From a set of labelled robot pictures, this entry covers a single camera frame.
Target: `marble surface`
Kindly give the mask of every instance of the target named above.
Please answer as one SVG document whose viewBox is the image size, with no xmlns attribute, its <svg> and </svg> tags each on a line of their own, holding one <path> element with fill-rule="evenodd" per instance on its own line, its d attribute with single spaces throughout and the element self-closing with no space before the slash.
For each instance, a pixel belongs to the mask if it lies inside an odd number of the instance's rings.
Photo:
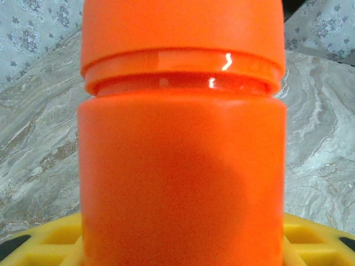
<svg viewBox="0 0 355 266">
<path fill-rule="evenodd" d="M 0 242 L 80 210 L 80 33 L 0 92 Z M 287 52 L 285 211 L 355 233 L 355 68 Z"/>
</svg>

